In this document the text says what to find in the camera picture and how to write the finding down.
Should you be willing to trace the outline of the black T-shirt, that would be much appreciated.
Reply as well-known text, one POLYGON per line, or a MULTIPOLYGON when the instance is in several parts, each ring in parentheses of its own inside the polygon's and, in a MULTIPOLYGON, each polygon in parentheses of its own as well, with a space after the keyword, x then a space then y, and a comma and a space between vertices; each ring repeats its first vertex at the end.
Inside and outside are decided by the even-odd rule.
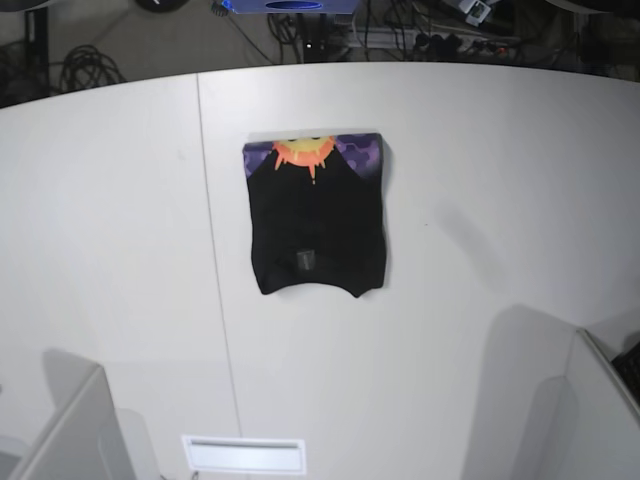
POLYGON ((250 142, 242 149, 251 262, 264 295, 320 284, 355 298, 384 285, 384 145, 377 133, 250 142))

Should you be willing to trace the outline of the blue box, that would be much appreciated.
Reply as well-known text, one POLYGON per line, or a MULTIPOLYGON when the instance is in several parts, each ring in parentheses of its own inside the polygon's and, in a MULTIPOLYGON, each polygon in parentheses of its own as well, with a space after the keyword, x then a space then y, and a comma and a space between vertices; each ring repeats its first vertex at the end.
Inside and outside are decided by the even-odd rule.
POLYGON ((359 0, 230 0, 218 4, 236 14, 352 14, 359 0))

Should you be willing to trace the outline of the white table slot plate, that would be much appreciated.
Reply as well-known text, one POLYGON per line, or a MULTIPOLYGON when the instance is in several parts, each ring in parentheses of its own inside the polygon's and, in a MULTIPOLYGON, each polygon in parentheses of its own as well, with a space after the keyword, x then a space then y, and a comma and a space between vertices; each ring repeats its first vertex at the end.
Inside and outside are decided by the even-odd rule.
POLYGON ((307 474, 304 440, 218 438, 183 435, 191 470, 246 475, 307 474))

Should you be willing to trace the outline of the white right partition panel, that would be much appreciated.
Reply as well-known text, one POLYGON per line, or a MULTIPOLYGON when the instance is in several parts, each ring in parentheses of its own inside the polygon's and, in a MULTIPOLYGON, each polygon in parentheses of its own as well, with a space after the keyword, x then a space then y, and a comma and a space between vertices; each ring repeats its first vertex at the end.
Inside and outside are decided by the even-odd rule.
POLYGON ((485 344, 466 479, 636 479, 639 401, 614 360, 639 312, 577 327, 525 306, 485 344))

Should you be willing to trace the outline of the white partition panel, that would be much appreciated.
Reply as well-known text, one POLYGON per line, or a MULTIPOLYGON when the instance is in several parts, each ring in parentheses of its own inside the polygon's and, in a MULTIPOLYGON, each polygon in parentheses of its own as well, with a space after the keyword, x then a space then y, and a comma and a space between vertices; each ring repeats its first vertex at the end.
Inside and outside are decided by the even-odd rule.
POLYGON ((639 401, 614 360, 639 312, 577 327, 525 306, 485 344, 466 479, 636 479, 639 401))
POLYGON ((30 445, 1 437, 3 479, 161 479, 143 417, 115 406, 104 367, 58 349, 42 355, 54 412, 30 445))

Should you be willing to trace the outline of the white left partition panel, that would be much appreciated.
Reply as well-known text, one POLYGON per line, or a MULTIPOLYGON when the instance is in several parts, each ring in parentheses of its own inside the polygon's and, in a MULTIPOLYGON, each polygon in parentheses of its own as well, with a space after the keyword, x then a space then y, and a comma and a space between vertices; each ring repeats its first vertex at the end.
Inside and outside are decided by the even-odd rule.
POLYGON ((104 367, 58 349, 42 355, 54 412, 30 445, 1 437, 3 479, 161 479, 143 417, 115 406, 104 367))

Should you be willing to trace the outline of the black keyboard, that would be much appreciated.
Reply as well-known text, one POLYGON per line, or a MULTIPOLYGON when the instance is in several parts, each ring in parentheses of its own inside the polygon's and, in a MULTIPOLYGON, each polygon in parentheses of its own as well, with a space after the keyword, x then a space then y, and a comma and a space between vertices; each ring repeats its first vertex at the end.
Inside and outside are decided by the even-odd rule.
POLYGON ((640 344, 618 355, 612 365, 632 396, 640 398, 640 344))

